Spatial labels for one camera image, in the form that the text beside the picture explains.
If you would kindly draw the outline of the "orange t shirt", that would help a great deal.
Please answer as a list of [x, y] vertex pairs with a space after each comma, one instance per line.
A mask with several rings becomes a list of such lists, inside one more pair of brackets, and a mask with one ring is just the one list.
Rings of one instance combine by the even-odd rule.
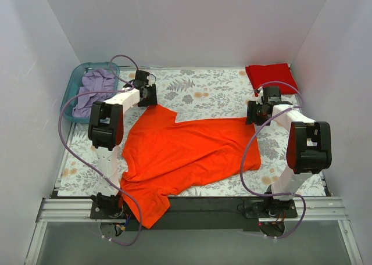
[[[176, 117], [176, 112], [160, 105], [147, 108], [123, 148], [127, 171], [121, 188], [138, 202], [145, 228], [166, 213], [170, 195], [261, 166], [257, 141], [244, 153], [255, 133], [244, 118], [178, 123]], [[123, 198], [135, 207], [126, 195]]]

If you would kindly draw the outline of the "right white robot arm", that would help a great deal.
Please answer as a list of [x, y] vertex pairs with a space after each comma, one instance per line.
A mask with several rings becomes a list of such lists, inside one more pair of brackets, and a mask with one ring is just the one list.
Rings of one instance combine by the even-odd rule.
[[271, 184], [262, 197], [263, 210], [270, 217], [284, 210], [283, 200], [296, 196], [298, 189], [312, 175], [328, 169], [332, 162], [331, 128], [325, 121], [315, 121], [300, 112], [300, 106], [283, 101], [279, 81], [262, 84], [255, 101], [249, 101], [246, 124], [258, 126], [244, 153], [248, 153], [258, 133], [272, 121], [289, 133], [286, 152], [287, 166], [278, 180]]

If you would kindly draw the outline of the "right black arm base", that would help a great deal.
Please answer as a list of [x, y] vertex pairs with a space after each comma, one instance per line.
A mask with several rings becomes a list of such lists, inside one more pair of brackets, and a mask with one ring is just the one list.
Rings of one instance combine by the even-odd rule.
[[249, 196], [242, 199], [237, 210], [248, 219], [294, 219], [298, 216], [293, 199]]

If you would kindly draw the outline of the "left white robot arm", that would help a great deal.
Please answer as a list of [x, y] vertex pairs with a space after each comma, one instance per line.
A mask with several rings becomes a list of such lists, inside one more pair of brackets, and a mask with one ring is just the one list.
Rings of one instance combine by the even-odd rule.
[[102, 173], [98, 192], [104, 196], [119, 193], [120, 177], [117, 164], [119, 145], [124, 137], [124, 113], [133, 106], [157, 105], [156, 77], [137, 70], [135, 77], [121, 92], [92, 105], [88, 138], [95, 148], [98, 170]]

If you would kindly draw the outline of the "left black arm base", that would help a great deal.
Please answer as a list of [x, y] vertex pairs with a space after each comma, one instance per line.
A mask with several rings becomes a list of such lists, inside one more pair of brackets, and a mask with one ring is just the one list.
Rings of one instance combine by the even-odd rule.
[[142, 210], [138, 202], [131, 195], [127, 194], [126, 197], [128, 197], [129, 201], [135, 204], [135, 207], [129, 207], [129, 204], [124, 201], [123, 194], [124, 192], [119, 192], [117, 195], [106, 196], [99, 192], [96, 195], [91, 195], [90, 219], [124, 219], [129, 216], [134, 217], [134, 210], [137, 210], [137, 220], [142, 220]]

